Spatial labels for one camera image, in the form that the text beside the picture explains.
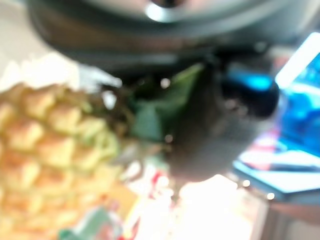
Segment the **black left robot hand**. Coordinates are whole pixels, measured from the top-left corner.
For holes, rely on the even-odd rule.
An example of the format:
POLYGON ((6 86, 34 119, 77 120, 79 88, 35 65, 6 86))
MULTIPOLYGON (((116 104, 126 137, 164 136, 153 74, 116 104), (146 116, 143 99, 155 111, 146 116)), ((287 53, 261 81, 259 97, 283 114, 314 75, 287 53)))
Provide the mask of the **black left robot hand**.
POLYGON ((104 110, 125 130, 115 164, 156 158, 200 182, 233 161, 281 112, 275 54, 311 33, 317 0, 29 0, 39 37, 121 80, 104 110))

